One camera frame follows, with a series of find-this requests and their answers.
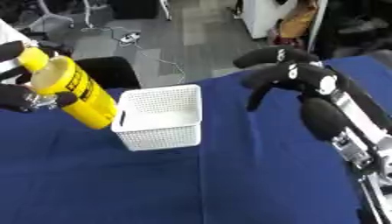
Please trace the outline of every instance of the robotic arm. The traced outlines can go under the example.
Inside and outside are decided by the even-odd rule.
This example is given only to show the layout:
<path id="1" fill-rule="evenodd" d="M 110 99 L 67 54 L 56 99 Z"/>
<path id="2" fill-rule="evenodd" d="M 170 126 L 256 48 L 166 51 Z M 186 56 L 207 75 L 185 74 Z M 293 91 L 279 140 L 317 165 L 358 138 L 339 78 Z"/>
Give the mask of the robotic arm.
<path id="1" fill-rule="evenodd" d="M 392 223 L 392 119 L 349 77 L 314 55 L 274 46 L 237 59 L 239 68 L 273 63 L 246 76 L 253 89 L 248 111 L 256 110 L 272 88 L 299 92 L 301 119 L 320 141 L 328 142 L 355 169 L 376 223 Z"/>
<path id="2" fill-rule="evenodd" d="M 10 70 L 20 67 L 18 56 L 25 49 L 21 41 L 0 45 L 0 81 L 11 78 Z M 32 112 L 41 107 L 65 107 L 77 101 L 74 94 L 64 92 L 53 95 L 36 94 L 28 87 L 0 84 L 0 109 Z"/>

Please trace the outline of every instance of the wire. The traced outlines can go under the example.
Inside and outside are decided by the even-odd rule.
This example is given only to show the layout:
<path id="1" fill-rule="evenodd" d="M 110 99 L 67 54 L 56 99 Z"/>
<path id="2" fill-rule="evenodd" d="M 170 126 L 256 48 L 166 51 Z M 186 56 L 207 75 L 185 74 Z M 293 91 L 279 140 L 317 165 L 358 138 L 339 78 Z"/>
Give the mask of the wire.
<path id="1" fill-rule="evenodd" d="M 92 30 L 99 30 L 99 31 L 102 31 L 102 32 L 111 31 L 111 38 L 113 40 L 116 40 L 118 42 L 119 46 L 121 46 L 121 47 L 134 46 L 135 48 L 144 51 L 144 49 L 140 45 L 138 45 L 136 41 L 135 42 L 129 42 L 128 44 L 124 44 L 120 39 L 116 38 L 115 37 L 115 29 L 124 30 L 124 31 L 127 32 L 127 34 L 135 32 L 135 31 L 130 31 L 130 30 L 128 30 L 128 29 L 126 29 L 124 27 L 121 27 L 121 26 L 117 26 L 117 27 L 92 27 L 92 28 L 87 27 L 87 28 L 81 29 L 80 31 L 81 32 L 89 32 L 89 31 L 92 31 Z M 163 59 L 156 59 L 156 58 L 153 58 L 153 57 L 151 57 L 151 56 L 149 56 L 149 55 L 147 55 L 147 54 L 145 54 L 143 52 L 140 52 L 140 51 L 138 51 L 138 53 L 142 54 L 144 57 L 149 58 L 151 60 L 156 60 L 156 61 L 159 61 L 159 62 L 162 62 L 162 63 L 166 63 L 166 64 L 170 64 L 170 65 L 176 67 L 177 70 L 179 70 L 179 72 L 181 73 L 181 77 L 179 78 L 177 84 L 183 84 L 184 81 L 186 81 L 186 72 L 184 72 L 184 70 L 179 66 L 179 64 L 177 64 L 175 62 L 163 60 Z"/>
<path id="2" fill-rule="evenodd" d="M 144 51 L 144 49 L 140 45 L 138 45 L 136 42 L 133 42 L 131 44 L 127 44 L 127 45 L 124 45 L 124 46 L 129 46 L 129 45 L 133 45 L 137 49 L 140 49 L 140 50 Z M 181 78 L 179 78 L 177 84 L 183 84 L 184 81 L 186 80 L 186 72 L 184 72 L 184 70 L 179 66 L 179 64 L 177 64 L 175 62 L 163 60 L 163 59 L 152 58 L 151 56 L 149 56 L 149 55 L 147 55 L 147 54 L 145 54 L 143 52 L 138 52 L 138 53 L 142 54 L 144 57 L 149 58 L 151 60 L 156 60 L 156 61 L 159 61 L 159 62 L 162 62 L 162 63 L 166 63 L 166 64 L 170 64 L 170 65 L 173 65 L 174 67 L 176 67 L 177 70 L 179 70 L 179 72 L 181 73 Z"/>

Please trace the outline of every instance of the white plastic basket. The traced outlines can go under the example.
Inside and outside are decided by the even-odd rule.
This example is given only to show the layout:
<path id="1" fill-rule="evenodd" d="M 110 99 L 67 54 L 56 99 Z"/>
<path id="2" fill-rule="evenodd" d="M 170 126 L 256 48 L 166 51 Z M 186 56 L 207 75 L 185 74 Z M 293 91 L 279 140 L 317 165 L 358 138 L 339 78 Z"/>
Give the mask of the white plastic basket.
<path id="1" fill-rule="evenodd" d="M 124 92 L 112 123 L 131 151 L 171 149 L 201 141 L 202 101 L 197 85 Z"/>

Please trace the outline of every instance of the yellow bottle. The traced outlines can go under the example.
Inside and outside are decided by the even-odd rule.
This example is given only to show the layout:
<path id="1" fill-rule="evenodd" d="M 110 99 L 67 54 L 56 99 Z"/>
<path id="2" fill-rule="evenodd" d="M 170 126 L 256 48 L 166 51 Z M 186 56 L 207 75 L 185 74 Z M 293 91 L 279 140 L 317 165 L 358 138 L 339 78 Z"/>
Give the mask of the yellow bottle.
<path id="1" fill-rule="evenodd" d="M 72 59 L 65 56 L 46 59 L 37 50 L 19 56 L 20 63 L 34 73 L 31 79 L 33 89 L 41 95 L 72 92 L 79 100 L 63 110 L 91 129 L 99 130 L 110 125 L 116 115 L 115 100 Z"/>

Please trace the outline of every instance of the blue tablecloth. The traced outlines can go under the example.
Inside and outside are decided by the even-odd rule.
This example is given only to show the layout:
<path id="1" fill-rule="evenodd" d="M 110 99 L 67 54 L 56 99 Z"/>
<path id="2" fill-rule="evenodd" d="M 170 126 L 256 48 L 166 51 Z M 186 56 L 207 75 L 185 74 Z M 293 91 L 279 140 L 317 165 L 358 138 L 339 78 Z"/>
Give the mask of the blue tablecloth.
<path id="1" fill-rule="evenodd" d="M 392 111 L 386 67 L 331 63 Z M 199 83 L 202 143 L 185 149 L 130 152 L 60 110 L 0 111 L 0 223 L 358 224 L 343 163 L 302 126 L 296 94 L 274 90 L 249 114 L 241 77 Z"/>

